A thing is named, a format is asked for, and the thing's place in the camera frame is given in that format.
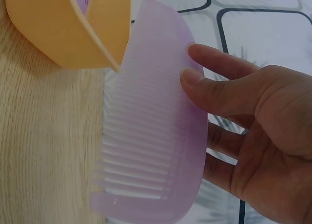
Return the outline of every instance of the hand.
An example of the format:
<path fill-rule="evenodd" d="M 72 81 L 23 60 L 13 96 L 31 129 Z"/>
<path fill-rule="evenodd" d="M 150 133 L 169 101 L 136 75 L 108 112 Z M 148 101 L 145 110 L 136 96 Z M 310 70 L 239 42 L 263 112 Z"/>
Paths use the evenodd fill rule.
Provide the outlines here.
<path fill-rule="evenodd" d="M 203 46 L 190 57 L 229 81 L 181 72 L 188 97 L 206 112 L 225 117 L 246 135 L 212 123 L 208 147 L 237 165 L 206 156 L 204 179 L 285 224 L 312 224 L 312 76 L 279 66 L 257 66 Z"/>

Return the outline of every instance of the finger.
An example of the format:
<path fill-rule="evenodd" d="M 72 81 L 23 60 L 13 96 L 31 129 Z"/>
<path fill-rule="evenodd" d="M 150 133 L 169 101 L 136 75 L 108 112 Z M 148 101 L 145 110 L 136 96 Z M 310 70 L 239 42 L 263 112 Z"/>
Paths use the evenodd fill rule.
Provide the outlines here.
<path fill-rule="evenodd" d="M 259 69 L 259 67 L 250 62 L 209 46 L 194 44 L 187 50 L 195 62 L 228 79 L 239 79 Z"/>
<path fill-rule="evenodd" d="M 208 125 L 208 148 L 238 159 L 245 136 L 223 129 L 213 123 Z"/>
<path fill-rule="evenodd" d="M 231 192 L 232 174 L 235 166 L 206 154 L 203 178 L 223 190 Z"/>
<path fill-rule="evenodd" d="M 226 118 L 247 130 L 249 130 L 254 123 L 254 116 L 249 114 L 232 115 Z"/>
<path fill-rule="evenodd" d="M 261 95 L 271 84 L 252 75 L 231 81 L 213 81 L 188 68 L 180 76 L 183 90 L 197 106 L 215 115 L 232 116 L 254 115 Z"/>

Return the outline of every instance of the fingernail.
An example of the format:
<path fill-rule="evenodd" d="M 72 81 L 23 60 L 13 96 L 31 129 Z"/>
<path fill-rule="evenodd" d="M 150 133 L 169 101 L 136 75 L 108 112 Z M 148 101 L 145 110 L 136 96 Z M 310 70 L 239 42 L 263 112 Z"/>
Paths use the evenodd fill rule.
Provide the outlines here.
<path fill-rule="evenodd" d="M 191 42 L 191 43 L 188 43 L 187 46 L 185 47 L 185 52 L 187 54 L 189 54 L 189 48 L 192 46 L 192 45 L 195 45 L 196 43 L 195 42 Z"/>
<path fill-rule="evenodd" d="M 194 85 L 204 79 L 203 74 L 196 71 L 193 68 L 187 68 L 180 72 L 180 77 L 183 79 L 188 85 Z"/>

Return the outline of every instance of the palm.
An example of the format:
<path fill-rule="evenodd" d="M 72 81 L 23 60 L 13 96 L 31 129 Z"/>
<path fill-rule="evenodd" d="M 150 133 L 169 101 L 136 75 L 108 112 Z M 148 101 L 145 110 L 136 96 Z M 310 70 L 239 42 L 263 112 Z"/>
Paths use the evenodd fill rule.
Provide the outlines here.
<path fill-rule="evenodd" d="M 282 153 L 254 123 L 242 143 L 231 192 L 266 217 L 302 222 L 312 200 L 304 181 L 311 171 L 310 163 Z"/>

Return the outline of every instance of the comb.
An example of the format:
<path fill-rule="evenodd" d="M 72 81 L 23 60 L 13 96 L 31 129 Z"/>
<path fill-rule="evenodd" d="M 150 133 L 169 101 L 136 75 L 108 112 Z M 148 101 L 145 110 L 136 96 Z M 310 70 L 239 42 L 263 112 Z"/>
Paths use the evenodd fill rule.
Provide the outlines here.
<path fill-rule="evenodd" d="M 117 72 L 129 40 L 130 5 L 131 0 L 6 0 L 15 27 L 59 66 Z"/>
<path fill-rule="evenodd" d="M 208 120 L 179 82 L 183 68 L 203 72 L 185 52 L 192 41 L 176 11 L 142 2 L 108 100 L 96 170 L 103 192 L 91 194 L 94 211 L 134 224 L 173 224 L 194 203 Z"/>

